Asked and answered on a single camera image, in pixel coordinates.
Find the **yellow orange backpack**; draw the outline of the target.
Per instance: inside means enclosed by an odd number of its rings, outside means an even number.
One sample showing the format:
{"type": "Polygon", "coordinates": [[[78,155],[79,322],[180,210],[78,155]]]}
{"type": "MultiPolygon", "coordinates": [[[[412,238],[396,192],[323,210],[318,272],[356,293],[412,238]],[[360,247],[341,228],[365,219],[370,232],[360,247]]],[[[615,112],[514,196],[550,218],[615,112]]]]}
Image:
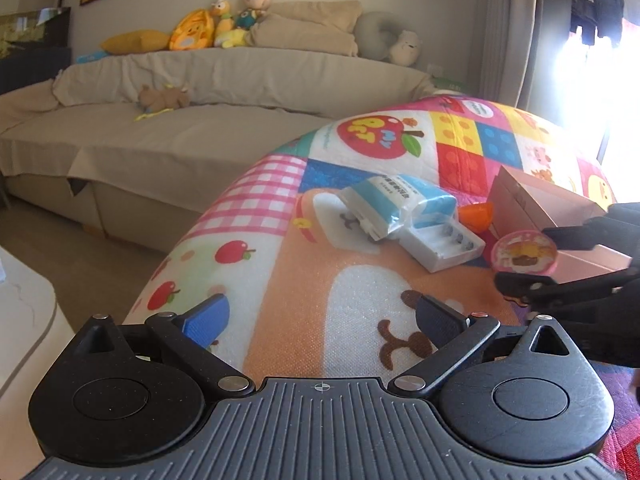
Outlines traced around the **yellow orange backpack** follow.
{"type": "Polygon", "coordinates": [[[180,21],[172,31],[168,48],[171,51],[189,51],[210,48],[214,43],[215,24],[205,9],[198,9],[180,21]]]}

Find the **beige cushion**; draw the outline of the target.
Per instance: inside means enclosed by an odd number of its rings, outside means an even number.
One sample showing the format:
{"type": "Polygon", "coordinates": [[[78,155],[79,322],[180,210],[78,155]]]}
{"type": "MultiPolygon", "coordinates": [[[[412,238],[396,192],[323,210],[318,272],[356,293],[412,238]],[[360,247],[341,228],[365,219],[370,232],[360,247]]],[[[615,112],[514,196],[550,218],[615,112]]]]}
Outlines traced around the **beige cushion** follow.
{"type": "Polygon", "coordinates": [[[363,14],[358,0],[273,3],[250,28],[251,47],[357,56],[354,30],[363,14]]]}

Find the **yellow pillow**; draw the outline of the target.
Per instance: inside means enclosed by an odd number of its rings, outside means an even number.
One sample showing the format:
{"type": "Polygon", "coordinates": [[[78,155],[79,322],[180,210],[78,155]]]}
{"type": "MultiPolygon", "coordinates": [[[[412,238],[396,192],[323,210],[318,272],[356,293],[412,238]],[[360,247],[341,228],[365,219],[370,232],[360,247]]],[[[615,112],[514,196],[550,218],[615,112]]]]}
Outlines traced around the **yellow pillow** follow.
{"type": "Polygon", "coordinates": [[[101,49],[110,55],[156,52],[168,48],[170,36],[166,32],[143,29],[126,32],[104,40],[101,49]]]}

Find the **orange plastic toy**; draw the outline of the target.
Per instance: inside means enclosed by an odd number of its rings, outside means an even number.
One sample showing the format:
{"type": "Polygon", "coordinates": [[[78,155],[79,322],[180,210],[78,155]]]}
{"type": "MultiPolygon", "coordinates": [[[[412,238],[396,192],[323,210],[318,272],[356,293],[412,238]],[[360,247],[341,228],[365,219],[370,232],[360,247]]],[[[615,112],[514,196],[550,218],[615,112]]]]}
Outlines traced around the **orange plastic toy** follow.
{"type": "Polygon", "coordinates": [[[478,203],[458,207],[458,221],[475,234],[482,234],[491,227],[494,218],[492,203],[478,203]]]}

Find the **dark hanging clothes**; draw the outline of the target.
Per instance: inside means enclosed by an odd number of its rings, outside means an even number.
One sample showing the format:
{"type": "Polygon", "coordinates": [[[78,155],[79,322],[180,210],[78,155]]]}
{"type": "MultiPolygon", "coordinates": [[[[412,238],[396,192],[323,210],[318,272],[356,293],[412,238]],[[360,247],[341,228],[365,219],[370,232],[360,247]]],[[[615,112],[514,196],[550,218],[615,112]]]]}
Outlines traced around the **dark hanging clothes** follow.
{"type": "Polygon", "coordinates": [[[582,32],[582,43],[593,46],[596,38],[608,38],[613,46],[622,39],[624,0],[572,0],[570,31],[582,32]]]}

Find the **pink round cake toy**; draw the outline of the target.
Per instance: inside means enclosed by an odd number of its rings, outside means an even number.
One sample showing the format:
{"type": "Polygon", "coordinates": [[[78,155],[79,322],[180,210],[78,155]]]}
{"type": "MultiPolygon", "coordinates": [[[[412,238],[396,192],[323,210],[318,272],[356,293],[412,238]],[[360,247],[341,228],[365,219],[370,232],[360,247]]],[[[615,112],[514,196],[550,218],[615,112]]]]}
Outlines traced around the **pink round cake toy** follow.
{"type": "Polygon", "coordinates": [[[558,261],[555,242],[539,231],[515,231],[498,239],[491,249],[492,270],[549,275],[558,261]]]}

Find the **blue white tissue pack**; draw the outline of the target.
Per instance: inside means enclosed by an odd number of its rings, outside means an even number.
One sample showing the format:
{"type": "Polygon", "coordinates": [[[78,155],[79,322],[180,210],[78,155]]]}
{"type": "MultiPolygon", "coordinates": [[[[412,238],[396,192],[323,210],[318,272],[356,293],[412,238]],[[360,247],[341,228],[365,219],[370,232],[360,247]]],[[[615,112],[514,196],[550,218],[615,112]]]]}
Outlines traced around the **blue white tissue pack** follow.
{"type": "Polygon", "coordinates": [[[458,206],[453,195],[408,174],[370,177],[337,196],[375,242],[454,218],[458,206]]]}

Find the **colourful play mat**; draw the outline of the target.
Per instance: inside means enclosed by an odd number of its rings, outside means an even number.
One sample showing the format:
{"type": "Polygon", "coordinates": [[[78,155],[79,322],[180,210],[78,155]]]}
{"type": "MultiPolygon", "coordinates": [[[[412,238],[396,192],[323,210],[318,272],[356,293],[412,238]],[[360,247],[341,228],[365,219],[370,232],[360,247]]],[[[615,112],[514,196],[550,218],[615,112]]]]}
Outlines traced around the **colourful play mat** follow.
{"type": "Polygon", "coordinates": [[[502,466],[439,420],[433,402],[392,399],[396,375],[432,358],[416,325],[431,295],[503,324],[486,256],[430,272],[396,240],[375,242],[340,200],[379,174],[423,178],[462,204],[505,177],[530,177],[573,204],[614,200],[602,168],[580,159],[550,122],[516,108],[426,99],[334,122],[248,168],[160,264],[129,313],[183,313],[216,294],[210,351],[256,382],[227,401],[192,443],[145,468],[166,479],[622,479],[639,474],[631,372],[598,364],[616,414],[599,458],[502,466]]]}

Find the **glass fish tank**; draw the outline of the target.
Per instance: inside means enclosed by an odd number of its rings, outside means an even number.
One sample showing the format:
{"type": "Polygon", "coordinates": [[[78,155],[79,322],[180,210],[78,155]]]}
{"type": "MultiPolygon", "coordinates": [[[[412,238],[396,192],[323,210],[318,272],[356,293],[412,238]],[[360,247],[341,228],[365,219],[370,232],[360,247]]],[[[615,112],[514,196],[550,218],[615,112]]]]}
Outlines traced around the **glass fish tank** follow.
{"type": "Polygon", "coordinates": [[[26,10],[21,0],[1,0],[1,92],[51,79],[72,64],[70,8],[26,10]]]}

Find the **dark curtain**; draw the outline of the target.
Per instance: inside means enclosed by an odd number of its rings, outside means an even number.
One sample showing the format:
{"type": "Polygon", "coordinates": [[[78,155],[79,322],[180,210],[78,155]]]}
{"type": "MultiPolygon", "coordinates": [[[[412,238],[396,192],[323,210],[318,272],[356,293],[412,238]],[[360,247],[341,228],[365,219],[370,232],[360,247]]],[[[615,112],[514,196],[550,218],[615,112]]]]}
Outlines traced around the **dark curtain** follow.
{"type": "Polygon", "coordinates": [[[556,69],[570,34],[572,0],[486,0],[478,93],[485,99],[555,120],[556,69]]]}

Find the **doll with green shirt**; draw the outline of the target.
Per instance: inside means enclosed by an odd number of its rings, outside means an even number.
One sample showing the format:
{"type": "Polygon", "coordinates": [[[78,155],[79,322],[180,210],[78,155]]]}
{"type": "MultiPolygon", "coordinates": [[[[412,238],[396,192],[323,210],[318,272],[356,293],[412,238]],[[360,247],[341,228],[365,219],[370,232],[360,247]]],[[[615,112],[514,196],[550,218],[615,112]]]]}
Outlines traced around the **doll with green shirt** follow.
{"type": "Polygon", "coordinates": [[[235,27],[249,30],[268,11],[272,0],[244,0],[244,9],[235,18],[235,27]]]}

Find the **brown plush toy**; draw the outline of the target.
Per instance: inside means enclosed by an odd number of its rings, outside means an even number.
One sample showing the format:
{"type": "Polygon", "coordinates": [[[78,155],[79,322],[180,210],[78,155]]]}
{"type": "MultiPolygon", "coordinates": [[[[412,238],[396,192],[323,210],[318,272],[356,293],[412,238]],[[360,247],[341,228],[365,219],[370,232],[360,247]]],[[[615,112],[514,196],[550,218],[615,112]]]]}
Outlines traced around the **brown plush toy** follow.
{"type": "Polygon", "coordinates": [[[191,105],[189,91],[167,86],[155,89],[144,84],[138,94],[138,103],[145,114],[156,114],[163,110],[178,110],[191,105]]]}

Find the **grey neck pillow bear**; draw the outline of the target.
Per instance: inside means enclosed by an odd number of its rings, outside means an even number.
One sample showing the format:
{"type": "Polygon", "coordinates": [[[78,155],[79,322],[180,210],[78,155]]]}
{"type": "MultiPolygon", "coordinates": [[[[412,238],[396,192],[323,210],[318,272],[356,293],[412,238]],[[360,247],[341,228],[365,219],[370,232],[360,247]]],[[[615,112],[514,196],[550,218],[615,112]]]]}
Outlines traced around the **grey neck pillow bear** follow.
{"type": "Polygon", "coordinates": [[[360,58],[411,67],[420,58],[422,41],[397,15],[363,13],[356,21],[354,37],[360,58]]]}

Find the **beige covered sofa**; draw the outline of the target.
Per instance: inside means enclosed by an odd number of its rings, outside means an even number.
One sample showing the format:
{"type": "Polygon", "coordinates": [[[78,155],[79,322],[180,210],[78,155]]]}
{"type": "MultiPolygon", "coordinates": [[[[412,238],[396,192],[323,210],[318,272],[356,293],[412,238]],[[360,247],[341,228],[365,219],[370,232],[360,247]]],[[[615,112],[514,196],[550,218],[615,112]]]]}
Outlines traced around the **beige covered sofa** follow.
{"type": "Polygon", "coordinates": [[[168,252],[265,154],[332,120],[434,90],[420,70],[318,52],[108,56],[2,96],[1,173],[26,202],[168,252]],[[191,105],[145,114],[144,84],[186,89],[191,105]]]}

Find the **yellow duck plush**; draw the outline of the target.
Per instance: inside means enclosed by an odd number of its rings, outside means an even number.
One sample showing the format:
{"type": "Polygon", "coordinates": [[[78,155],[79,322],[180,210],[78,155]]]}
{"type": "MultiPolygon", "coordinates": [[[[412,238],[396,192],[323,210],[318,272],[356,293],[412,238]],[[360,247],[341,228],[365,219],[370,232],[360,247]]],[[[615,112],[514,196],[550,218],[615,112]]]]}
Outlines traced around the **yellow duck plush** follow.
{"type": "Polygon", "coordinates": [[[247,47],[247,31],[237,28],[231,12],[230,0],[216,0],[209,8],[214,19],[214,48],[247,47]]]}

